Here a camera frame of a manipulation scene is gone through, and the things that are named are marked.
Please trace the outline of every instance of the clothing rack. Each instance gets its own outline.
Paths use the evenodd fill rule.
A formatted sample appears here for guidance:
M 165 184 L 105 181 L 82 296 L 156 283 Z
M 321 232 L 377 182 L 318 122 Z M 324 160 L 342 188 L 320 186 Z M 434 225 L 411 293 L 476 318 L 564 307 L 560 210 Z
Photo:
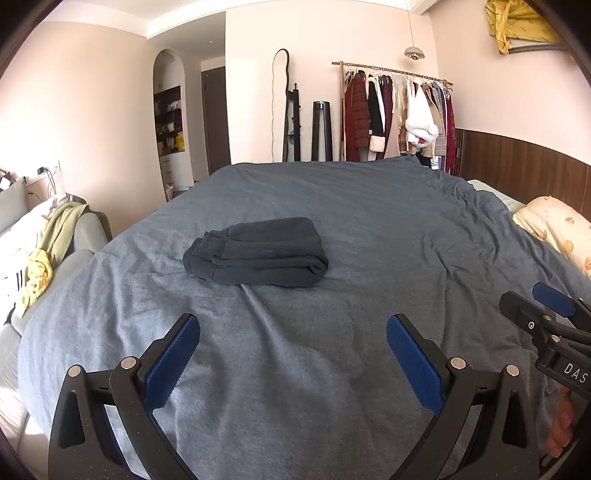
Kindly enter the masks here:
M 453 86 L 452 82 L 448 82 L 446 79 L 438 79 L 435 77 L 429 77 L 427 75 L 419 75 L 418 73 L 413 73 L 413 72 L 405 72 L 403 70 L 394 70 L 394 69 L 387 69 L 385 67 L 376 67 L 374 65 L 362 65 L 360 63 L 348 63 L 345 61 L 334 61 L 332 63 L 332 65 L 341 65 L 343 66 L 347 66 L 347 67 L 360 67 L 363 69 L 371 69 L 371 70 L 380 70 L 382 72 L 393 72 L 393 73 L 400 73 L 401 75 L 410 75 L 412 77 L 420 77 L 422 79 L 427 79 L 427 80 L 435 80 L 436 82 L 442 82 L 443 86 L 445 88 L 447 88 L 448 86 Z
M 358 67 L 361 69 L 370 69 L 370 70 L 378 70 L 380 72 L 392 72 L 392 73 L 398 73 L 401 75 L 409 75 L 412 77 L 419 77 L 422 79 L 427 79 L 427 80 L 433 80 L 435 82 L 441 82 L 444 86 L 444 88 L 448 89 L 449 87 L 453 86 L 452 82 L 449 82 L 446 79 L 438 79 L 435 77 L 430 77 L 428 75 L 420 75 L 417 73 L 413 73 L 413 72 L 405 72 L 404 70 L 395 70 L 395 69 L 389 69 L 386 67 L 376 67 L 375 65 L 365 65 L 362 63 L 350 63 L 350 62 L 346 62 L 346 61 L 334 61 L 332 62 L 332 65 L 339 65 L 340 67 L 340 118 L 341 118 L 341 131 L 343 132 L 345 130 L 345 89 L 346 89 L 346 85 L 345 85 L 345 67 Z M 339 161 L 342 161 L 345 158 L 345 150 L 346 150 L 346 140 L 343 139 L 343 137 L 341 137 L 340 141 L 339 141 Z

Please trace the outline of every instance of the door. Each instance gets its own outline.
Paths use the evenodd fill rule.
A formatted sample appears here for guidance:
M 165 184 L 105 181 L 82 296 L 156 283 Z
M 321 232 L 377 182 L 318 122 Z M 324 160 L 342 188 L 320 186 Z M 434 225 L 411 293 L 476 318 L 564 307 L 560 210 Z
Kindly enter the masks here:
M 203 123 L 209 174 L 231 163 L 226 103 L 226 67 L 201 73 Z

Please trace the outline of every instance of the power cord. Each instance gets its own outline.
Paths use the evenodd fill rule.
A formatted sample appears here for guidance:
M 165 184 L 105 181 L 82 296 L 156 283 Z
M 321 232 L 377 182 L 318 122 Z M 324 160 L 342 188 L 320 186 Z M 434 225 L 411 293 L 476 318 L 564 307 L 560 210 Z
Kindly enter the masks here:
M 41 175 L 43 172 L 47 173 L 47 178 L 49 179 L 49 185 L 47 186 L 47 196 L 49 197 L 50 186 L 53 189 L 54 195 L 57 195 L 56 182 L 53 179 L 53 174 L 51 173 L 51 170 L 49 170 L 49 168 L 47 167 L 40 167 L 37 169 L 37 174 Z
M 39 195 L 37 195 L 35 192 L 27 192 L 29 195 L 34 195 L 35 197 L 37 197 L 37 199 L 43 203 L 43 200 L 41 200 L 41 197 Z

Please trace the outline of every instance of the blue gripper pad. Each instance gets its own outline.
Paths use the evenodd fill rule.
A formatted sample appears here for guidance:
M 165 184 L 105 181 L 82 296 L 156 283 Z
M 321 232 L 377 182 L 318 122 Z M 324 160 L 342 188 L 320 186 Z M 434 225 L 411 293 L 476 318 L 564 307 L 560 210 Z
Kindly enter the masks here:
M 542 305 L 547 306 L 550 310 L 565 318 L 572 317 L 576 311 L 570 298 L 543 283 L 534 285 L 532 295 Z
M 396 315 L 388 320 L 386 339 L 421 405 L 437 415 L 444 404 L 441 378 Z
M 199 320 L 191 315 L 146 376 L 144 390 L 146 411 L 152 412 L 166 405 L 199 344 L 200 334 Z

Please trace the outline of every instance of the finger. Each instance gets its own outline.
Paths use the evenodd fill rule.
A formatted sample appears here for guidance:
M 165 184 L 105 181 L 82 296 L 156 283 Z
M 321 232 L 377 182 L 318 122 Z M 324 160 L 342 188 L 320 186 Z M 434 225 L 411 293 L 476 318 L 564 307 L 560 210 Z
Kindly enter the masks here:
M 566 447 L 573 439 L 573 433 L 570 430 L 562 428 L 557 419 L 554 419 L 552 429 L 550 430 L 550 436 L 561 447 Z
M 548 437 L 548 440 L 546 440 L 546 451 L 554 458 L 562 455 L 562 447 L 552 437 Z
M 558 419 L 560 422 L 560 427 L 562 427 L 563 430 L 569 429 L 573 424 L 574 408 L 573 404 L 567 397 L 564 397 L 558 404 L 554 418 Z

